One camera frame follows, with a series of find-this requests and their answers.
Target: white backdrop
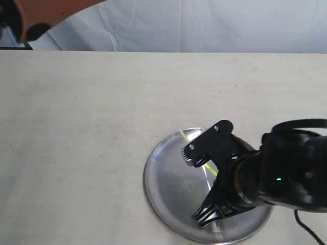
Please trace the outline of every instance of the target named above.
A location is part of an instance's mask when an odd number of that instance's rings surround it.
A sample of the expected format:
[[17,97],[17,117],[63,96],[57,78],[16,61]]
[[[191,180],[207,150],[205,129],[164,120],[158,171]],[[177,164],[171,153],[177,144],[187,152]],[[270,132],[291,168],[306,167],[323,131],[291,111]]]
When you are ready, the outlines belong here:
[[34,49],[327,53],[327,1],[108,0]]

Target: round metal plate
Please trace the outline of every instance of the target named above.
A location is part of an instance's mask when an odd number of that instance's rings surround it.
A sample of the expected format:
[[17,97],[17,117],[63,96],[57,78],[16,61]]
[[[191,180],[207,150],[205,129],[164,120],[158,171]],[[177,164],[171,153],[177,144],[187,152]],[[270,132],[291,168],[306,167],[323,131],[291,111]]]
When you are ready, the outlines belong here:
[[[203,131],[184,130],[189,140]],[[186,165],[180,153],[185,145],[179,132],[168,136],[154,149],[144,169],[144,191],[161,220],[184,237],[204,244],[231,244],[255,234],[268,220],[271,207],[258,207],[204,229],[197,227],[191,216],[204,201],[215,176],[205,167]]]

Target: white table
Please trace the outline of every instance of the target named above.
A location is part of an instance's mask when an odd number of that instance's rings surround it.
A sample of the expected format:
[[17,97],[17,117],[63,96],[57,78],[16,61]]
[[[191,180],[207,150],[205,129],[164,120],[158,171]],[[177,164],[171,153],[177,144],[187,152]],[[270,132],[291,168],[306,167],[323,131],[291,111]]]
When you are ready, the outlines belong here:
[[[142,172],[178,128],[220,119],[253,146],[327,117],[327,55],[0,52],[3,245],[194,244],[151,212]],[[327,215],[301,214],[327,241]],[[315,244],[275,208],[244,244]]]

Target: metal plate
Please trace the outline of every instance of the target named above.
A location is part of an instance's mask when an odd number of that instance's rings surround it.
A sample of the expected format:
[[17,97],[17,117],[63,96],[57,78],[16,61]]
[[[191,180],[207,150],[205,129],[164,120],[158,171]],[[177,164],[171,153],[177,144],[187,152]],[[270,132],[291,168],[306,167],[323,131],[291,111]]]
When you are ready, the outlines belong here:
[[[184,130],[189,140],[203,131]],[[204,201],[215,176],[204,167],[186,165],[180,153],[185,145],[179,132],[168,136],[154,149],[144,169],[144,191],[161,220],[184,237],[204,244],[231,244],[255,234],[268,220],[271,207],[258,207],[204,229],[197,227],[191,215]]]

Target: table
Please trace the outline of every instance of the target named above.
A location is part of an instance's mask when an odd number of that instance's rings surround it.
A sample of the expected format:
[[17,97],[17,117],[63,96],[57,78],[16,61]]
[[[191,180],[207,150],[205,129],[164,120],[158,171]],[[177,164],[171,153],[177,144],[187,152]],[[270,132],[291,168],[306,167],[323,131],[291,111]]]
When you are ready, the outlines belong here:
[[[254,147],[281,121],[326,117],[327,55],[0,52],[0,242],[195,244],[144,198],[152,149],[220,119]],[[327,241],[325,214],[301,214]],[[315,244],[275,208],[243,244]]]

